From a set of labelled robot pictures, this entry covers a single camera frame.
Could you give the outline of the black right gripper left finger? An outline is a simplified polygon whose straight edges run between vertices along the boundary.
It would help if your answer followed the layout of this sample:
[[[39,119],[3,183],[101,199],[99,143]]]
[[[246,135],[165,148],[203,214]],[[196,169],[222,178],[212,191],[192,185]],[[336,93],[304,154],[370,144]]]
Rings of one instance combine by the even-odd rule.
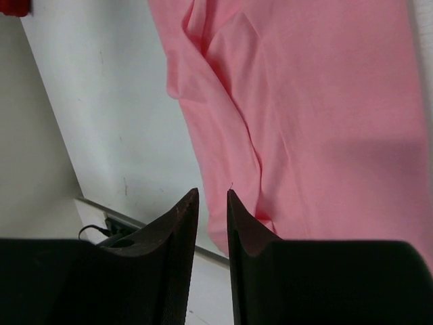
[[[184,324],[199,216],[190,190],[107,245],[1,241],[2,324]]]

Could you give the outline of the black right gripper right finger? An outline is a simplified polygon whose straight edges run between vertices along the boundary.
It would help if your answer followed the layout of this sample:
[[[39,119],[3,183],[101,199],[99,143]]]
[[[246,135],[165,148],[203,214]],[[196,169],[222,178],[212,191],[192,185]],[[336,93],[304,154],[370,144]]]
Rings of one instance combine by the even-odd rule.
[[[283,240],[227,193],[236,324],[431,324],[432,276],[408,243]]]

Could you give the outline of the light pink t shirt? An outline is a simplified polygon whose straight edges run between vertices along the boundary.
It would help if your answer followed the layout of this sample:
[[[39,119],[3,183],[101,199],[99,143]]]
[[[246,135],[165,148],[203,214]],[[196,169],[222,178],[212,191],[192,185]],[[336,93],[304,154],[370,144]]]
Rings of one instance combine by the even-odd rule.
[[[227,252],[226,193],[285,239],[432,260],[428,136],[404,1],[150,1]]]

